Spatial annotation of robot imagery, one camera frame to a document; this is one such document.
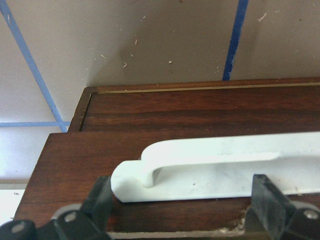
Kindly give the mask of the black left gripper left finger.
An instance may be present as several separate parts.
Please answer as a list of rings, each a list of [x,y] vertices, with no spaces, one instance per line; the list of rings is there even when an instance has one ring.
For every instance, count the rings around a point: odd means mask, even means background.
[[[99,176],[81,205],[84,213],[100,231],[106,231],[113,205],[111,177]]]

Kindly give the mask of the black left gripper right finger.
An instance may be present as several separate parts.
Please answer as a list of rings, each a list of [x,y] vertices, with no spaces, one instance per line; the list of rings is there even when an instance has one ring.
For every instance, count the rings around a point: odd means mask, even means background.
[[[283,236],[295,213],[295,206],[265,175],[252,178],[251,207],[273,240]]]

